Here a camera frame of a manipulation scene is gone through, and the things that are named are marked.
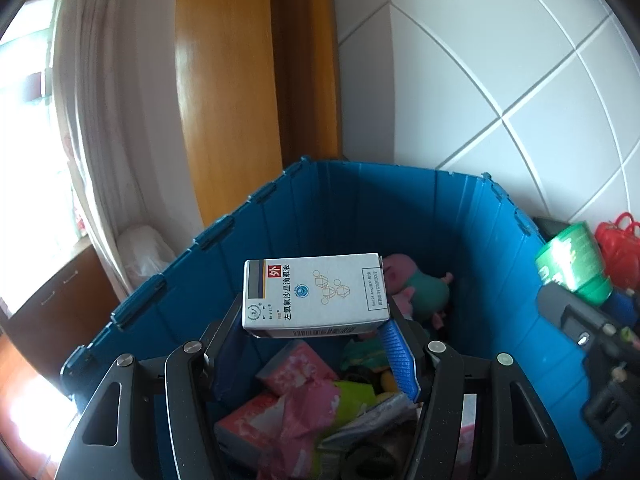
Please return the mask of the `white medicine box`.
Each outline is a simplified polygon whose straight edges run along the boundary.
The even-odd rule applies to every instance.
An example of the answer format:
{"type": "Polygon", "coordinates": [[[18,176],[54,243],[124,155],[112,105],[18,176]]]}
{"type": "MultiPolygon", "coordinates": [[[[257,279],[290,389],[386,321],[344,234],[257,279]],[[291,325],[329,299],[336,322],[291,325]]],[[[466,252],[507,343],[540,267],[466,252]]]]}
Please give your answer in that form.
{"type": "Polygon", "coordinates": [[[375,252],[244,263],[242,326],[256,337],[361,335],[389,318],[375,252]]]}

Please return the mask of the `white blue wipes packet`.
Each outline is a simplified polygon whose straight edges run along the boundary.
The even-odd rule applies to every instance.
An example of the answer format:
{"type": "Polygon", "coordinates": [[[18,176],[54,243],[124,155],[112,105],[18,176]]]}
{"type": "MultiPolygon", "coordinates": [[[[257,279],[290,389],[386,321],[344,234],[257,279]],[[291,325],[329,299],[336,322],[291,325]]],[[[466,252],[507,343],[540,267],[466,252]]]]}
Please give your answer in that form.
{"type": "Polygon", "coordinates": [[[390,427],[416,416],[418,406],[405,393],[393,393],[354,420],[326,437],[318,446],[323,452],[346,452],[362,439],[382,434],[390,427]]]}

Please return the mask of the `pink tissue pack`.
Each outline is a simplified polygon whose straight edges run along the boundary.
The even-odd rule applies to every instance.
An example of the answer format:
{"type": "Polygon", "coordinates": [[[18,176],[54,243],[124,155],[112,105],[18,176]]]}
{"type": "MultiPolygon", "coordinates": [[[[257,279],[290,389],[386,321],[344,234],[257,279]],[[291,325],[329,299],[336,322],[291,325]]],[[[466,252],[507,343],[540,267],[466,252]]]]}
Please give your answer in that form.
{"type": "Polygon", "coordinates": [[[334,370],[305,341],[290,341],[257,374],[256,378],[277,396],[308,382],[336,382],[334,370]]]}

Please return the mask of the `red plastic toy suitcase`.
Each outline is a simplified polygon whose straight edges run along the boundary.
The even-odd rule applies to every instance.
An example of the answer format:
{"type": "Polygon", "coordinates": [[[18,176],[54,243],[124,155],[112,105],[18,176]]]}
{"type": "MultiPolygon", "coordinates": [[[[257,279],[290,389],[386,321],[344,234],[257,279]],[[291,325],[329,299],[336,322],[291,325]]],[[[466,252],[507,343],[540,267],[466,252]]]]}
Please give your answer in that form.
{"type": "Polygon", "coordinates": [[[604,272],[621,289],[639,289],[639,222],[626,211],[615,221],[601,222],[596,241],[604,262],[604,272]]]}

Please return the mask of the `black gift box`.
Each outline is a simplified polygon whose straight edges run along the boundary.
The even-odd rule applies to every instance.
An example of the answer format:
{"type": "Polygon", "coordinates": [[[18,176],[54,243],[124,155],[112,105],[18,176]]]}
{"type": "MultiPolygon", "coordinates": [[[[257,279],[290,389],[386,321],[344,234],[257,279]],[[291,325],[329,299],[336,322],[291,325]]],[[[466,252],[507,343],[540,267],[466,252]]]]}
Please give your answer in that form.
{"type": "Polygon", "coordinates": [[[542,217],[534,217],[533,222],[540,237],[546,243],[550,242],[550,240],[553,240],[562,231],[570,226],[568,222],[542,217]]]}

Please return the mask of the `blue plastic storage crate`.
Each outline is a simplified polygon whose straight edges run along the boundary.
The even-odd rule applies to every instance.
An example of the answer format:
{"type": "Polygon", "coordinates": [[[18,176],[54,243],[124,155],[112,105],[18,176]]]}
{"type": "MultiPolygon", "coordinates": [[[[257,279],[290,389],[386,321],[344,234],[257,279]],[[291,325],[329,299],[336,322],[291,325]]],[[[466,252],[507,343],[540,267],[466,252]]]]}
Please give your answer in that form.
{"type": "Polygon", "coordinates": [[[582,349],[538,312],[542,244],[534,222],[489,176],[302,160],[121,304],[66,360],[63,389],[85,406],[121,354],[166,356],[201,336],[241,291],[247,260],[404,254],[424,273],[452,274],[452,345],[467,356],[514,357],[585,479],[600,468],[602,448],[582,418],[589,391],[582,349]]]}

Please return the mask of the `green teal pig plush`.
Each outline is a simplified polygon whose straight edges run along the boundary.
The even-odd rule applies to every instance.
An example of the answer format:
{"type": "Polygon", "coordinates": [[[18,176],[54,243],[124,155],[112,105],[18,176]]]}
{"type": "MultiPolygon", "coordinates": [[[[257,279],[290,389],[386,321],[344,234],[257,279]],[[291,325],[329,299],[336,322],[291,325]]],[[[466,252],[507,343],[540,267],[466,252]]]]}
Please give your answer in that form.
{"type": "Polygon", "coordinates": [[[454,276],[442,278],[423,273],[407,255],[395,254],[383,259],[386,292],[393,297],[405,318],[424,328],[440,330],[444,326],[444,310],[448,304],[454,276]]]}

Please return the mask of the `white curtain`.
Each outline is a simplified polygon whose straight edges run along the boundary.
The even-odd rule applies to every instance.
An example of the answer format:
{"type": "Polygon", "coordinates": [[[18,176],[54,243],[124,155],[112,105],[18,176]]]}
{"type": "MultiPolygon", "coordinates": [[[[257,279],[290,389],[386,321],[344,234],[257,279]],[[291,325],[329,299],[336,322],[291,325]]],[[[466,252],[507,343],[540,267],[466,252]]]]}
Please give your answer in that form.
{"type": "Polygon", "coordinates": [[[186,162],[175,43],[176,0],[58,0],[53,97],[82,208],[116,249],[150,226],[174,251],[203,221],[186,162]]]}

